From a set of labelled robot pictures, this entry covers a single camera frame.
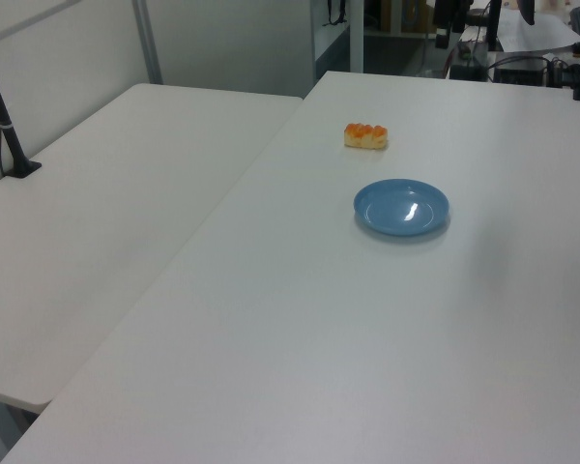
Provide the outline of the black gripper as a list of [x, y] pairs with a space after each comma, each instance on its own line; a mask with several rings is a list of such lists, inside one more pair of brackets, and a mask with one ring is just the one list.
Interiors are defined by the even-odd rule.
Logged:
[[463, 30], [466, 25], [466, 0], [436, 0], [433, 24], [436, 26], [435, 47], [447, 49], [450, 30]]

